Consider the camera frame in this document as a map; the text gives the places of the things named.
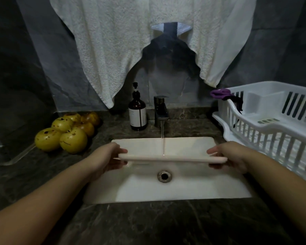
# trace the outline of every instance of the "water stream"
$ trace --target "water stream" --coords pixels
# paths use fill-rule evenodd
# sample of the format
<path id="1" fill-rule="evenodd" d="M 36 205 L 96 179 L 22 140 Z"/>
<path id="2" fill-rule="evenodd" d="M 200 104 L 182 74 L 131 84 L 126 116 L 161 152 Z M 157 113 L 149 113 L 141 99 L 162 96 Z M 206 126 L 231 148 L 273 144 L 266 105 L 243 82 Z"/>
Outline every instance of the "water stream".
<path id="1" fill-rule="evenodd" d="M 162 155 L 164 155 L 164 120 L 161 120 L 161 144 L 162 144 Z"/>

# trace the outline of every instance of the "white sink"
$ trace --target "white sink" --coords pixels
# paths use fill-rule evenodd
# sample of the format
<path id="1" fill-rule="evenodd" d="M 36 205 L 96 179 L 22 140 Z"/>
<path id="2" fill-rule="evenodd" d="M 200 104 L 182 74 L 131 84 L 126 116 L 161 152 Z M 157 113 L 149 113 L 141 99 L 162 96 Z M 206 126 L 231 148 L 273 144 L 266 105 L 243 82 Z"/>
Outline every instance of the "white sink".
<path id="1" fill-rule="evenodd" d="M 161 138 L 113 140 L 131 154 L 161 155 Z M 212 137 L 164 139 L 165 155 L 203 156 L 215 145 Z M 157 174 L 168 171 L 172 180 L 162 183 Z M 129 162 L 122 169 L 106 172 L 85 193 L 87 204 L 156 200 L 217 199 L 252 197 L 245 178 L 233 168 L 221 170 L 206 164 L 179 162 Z"/>

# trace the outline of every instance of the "yellow fruit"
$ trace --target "yellow fruit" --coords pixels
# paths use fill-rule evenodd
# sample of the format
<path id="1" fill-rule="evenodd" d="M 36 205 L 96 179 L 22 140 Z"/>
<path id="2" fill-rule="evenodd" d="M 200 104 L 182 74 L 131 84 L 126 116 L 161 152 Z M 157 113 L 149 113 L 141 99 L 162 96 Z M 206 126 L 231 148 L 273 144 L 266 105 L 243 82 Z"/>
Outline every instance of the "yellow fruit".
<path id="1" fill-rule="evenodd" d="M 64 115 L 65 118 L 70 118 L 74 122 L 80 122 L 81 121 L 81 115 L 78 113 L 67 113 Z"/>
<path id="2" fill-rule="evenodd" d="M 66 132 L 66 131 L 70 131 L 73 125 L 74 125 L 74 122 L 70 118 L 62 117 L 62 118 L 55 119 L 52 122 L 51 127 L 61 132 Z"/>
<path id="3" fill-rule="evenodd" d="M 92 137 L 94 135 L 94 126 L 90 122 L 79 122 L 74 124 L 74 127 L 81 128 L 83 131 L 85 131 L 88 137 Z"/>
<path id="4" fill-rule="evenodd" d="M 76 154 L 85 149 L 87 145 L 86 133 L 78 127 L 63 133 L 60 137 L 60 146 L 70 154 Z"/>
<path id="5" fill-rule="evenodd" d="M 60 131 L 53 128 L 46 128 L 36 134 L 35 145 L 45 152 L 56 150 L 60 147 L 60 136 Z"/>
<path id="6" fill-rule="evenodd" d="M 82 122 L 90 122 L 92 125 L 97 126 L 100 124 L 100 117 L 96 112 L 90 112 L 82 116 Z"/>

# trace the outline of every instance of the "faucet handle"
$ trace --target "faucet handle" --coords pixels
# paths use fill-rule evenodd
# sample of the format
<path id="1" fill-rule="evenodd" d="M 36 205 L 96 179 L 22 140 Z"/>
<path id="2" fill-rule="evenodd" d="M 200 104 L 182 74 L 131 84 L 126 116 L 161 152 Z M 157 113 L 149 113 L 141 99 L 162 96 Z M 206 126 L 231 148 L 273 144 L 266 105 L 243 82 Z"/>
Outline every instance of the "faucet handle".
<path id="1" fill-rule="evenodd" d="M 164 103 L 164 99 L 168 98 L 167 96 L 164 95 L 156 95 L 154 96 L 154 104 L 162 104 Z"/>

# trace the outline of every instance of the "dish rack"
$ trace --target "dish rack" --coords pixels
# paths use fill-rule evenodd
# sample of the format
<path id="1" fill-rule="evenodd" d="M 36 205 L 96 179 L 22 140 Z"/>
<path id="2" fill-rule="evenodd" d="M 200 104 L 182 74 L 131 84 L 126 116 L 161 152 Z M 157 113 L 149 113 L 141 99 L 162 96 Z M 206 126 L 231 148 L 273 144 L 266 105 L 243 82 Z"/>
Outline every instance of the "dish rack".
<path id="1" fill-rule="evenodd" d="M 224 139 L 258 150 L 306 179 L 306 87 L 267 81 L 229 90 L 243 98 L 243 111 L 231 100 L 218 101 L 212 116 Z"/>

